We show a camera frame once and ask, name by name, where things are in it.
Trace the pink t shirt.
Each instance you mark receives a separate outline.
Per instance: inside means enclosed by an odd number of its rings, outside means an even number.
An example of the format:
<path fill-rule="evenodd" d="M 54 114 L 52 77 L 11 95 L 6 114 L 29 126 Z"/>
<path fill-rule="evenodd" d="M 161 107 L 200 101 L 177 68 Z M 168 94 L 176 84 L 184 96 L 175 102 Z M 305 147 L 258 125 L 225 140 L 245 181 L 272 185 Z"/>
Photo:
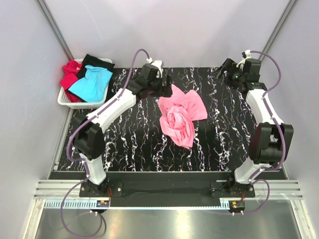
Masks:
<path fill-rule="evenodd" d="M 184 93 L 171 86 L 172 96 L 161 97 L 158 106 L 162 116 L 159 119 L 162 133 L 180 147 L 191 148 L 195 138 L 194 121 L 206 120 L 206 107 L 195 90 Z"/>

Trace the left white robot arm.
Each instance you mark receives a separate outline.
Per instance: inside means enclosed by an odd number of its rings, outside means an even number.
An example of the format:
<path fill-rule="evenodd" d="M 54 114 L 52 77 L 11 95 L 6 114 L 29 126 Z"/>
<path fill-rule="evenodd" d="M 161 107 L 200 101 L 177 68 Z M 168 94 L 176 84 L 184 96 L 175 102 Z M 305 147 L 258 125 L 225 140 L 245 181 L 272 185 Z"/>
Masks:
<path fill-rule="evenodd" d="M 163 62 L 155 60 L 146 63 L 139 74 L 127 79 L 124 88 L 101 107 L 78 120 L 79 126 L 69 140 L 75 147 L 86 170 L 82 188 L 96 197 L 103 197 L 110 190 L 103 167 L 102 155 L 105 150 L 104 133 L 122 113 L 141 100 L 172 95 L 170 75 L 163 75 Z"/>

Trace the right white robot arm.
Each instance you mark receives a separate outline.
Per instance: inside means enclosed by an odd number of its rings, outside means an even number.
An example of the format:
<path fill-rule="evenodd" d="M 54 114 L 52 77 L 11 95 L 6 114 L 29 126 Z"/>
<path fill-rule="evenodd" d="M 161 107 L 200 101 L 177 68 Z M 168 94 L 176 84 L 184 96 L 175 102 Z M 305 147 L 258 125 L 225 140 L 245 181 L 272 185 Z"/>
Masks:
<path fill-rule="evenodd" d="M 220 189 L 234 198 L 253 191 L 252 182 L 262 172 L 282 167 L 294 134 L 293 126 L 285 124 L 270 103 L 267 87 L 259 81 L 260 69 L 261 61 L 251 57 L 241 63 L 228 58 L 219 68 L 225 74 L 225 83 L 244 96 L 257 123 L 248 157 Z"/>

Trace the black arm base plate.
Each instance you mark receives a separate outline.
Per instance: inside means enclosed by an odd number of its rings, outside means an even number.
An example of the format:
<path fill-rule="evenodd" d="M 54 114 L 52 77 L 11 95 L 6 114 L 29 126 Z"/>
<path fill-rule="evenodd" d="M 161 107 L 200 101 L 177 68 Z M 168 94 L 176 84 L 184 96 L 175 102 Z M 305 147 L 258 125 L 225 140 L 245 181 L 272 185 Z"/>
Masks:
<path fill-rule="evenodd" d="M 109 172 L 100 186 L 82 183 L 79 196 L 110 196 L 112 207 L 205 207 L 254 198 L 255 190 L 227 172 Z"/>

